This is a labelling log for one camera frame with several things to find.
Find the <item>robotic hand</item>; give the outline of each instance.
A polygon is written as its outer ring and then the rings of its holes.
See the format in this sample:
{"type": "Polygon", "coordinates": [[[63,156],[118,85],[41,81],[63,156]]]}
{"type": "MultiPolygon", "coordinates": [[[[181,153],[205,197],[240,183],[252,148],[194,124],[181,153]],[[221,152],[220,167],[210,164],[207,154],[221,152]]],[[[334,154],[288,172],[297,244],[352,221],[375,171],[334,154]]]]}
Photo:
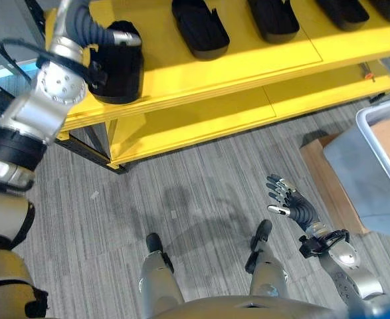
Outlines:
{"type": "Polygon", "coordinates": [[[23,260],[11,252],[21,243],[34,220],[35,209],[16,191],[29,190],[34,170],[59,133],[69,110],[86,95],[90,73],[81,65],[89,44],[141,45],[131,33],[97,25],[89,12],[90,0],[62,0],[48,52],[20,40],[44,62],[31,90],[8,107],[0,119],[0,318],[44,317],[47,293],[34,287],[23,260]]]}
{"type": "Polygon", "coordinates": [[[348,231],[330,231],[313,205],[286,179],[271,175],[267,180],[269,196],[283,206],[269,205],[268,211],[293,219],[307,234],[300,238],[304,258],[319,258],[349,310],[365,317],[382,313],[389,300],[378,279],[361,264],[348,231]]]}

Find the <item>yellow shelf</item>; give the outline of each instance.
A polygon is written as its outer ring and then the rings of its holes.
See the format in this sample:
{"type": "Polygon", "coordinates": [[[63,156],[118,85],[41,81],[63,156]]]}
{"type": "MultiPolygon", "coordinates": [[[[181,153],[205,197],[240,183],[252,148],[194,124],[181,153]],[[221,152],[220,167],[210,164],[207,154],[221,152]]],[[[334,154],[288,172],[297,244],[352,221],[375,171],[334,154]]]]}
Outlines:
{"type": "Polygon", "coordinates": [[[347,66],[107,122],[111,166],[390,90],[385,68],[369,65],[375,82],[358,65],[347,66]]]}
{"type": "MultiPolygon", "coordinates": [[[[102,25],[125,19],[132,21],[142,35],[146,60],[143,94],[126,105],[103,104],[89,94],[70,111],[63,130],[390,56],[390,23],[368,1],[362,3],[370,21],[362,29],[347,33],[332,25],[316,0],[292,0],[302,28],[293,41],[282,45],[261,39],[246,0],[206,2],[210,8],[217,8],[231,38],[228,53],[209,62],[191,56],[175,26],[170,0],[92,2],[91,12],[102,25]]],[[[47,14],[47,43],[54,17],[55,11],[47,14]]]]}

